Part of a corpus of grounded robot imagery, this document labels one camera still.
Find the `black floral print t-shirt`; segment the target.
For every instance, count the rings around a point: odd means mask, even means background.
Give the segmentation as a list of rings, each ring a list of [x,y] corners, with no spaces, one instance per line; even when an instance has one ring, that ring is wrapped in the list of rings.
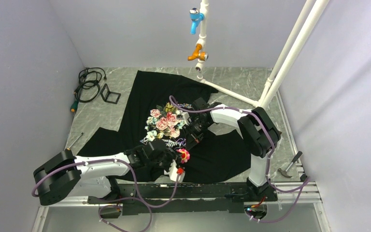
[[[157,139],[174,150],[186,147],[185,121],[180,108],[208,101],[213,87],[187,77],[138,71],[118,131],[99,128],[79,151],[82,157],[114,155]],[[236,130],[222,135],[211,131],[189,149],[184,181],[213,184],[227,181],[250,168],[251,155]]]

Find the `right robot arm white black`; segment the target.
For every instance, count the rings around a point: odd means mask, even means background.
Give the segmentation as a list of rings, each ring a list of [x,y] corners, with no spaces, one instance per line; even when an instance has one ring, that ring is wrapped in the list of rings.
[[[214,123],[238,128],[251,154],[247,195],[253,201],[260,200],[266,193],[271,158],[281,139],[280,131],[266,111],[261,107],[249,110],[219,102],[208,104],[202,98],[195,100],[192,106],[192,109],[182,109],[186,120],[183,128],[186,149],[191,150],[201,143],[208,128]]]

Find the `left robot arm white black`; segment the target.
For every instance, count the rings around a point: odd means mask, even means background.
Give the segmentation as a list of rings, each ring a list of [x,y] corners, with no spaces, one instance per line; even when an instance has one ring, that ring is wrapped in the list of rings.
[[[110,177],[131,172],[136,181],[136,169],[156,168],[166,171],[171,180],[181,182],[182,165],[189,159],[186,149],[173,149],[163,140],[100,157],[74,156],[71,150],[65,149],[33,172],[35,186],[31,194],[39,198],[43,206],[77,196],[103,198],[113,203],[119,198],[120,190],[111,183]]]

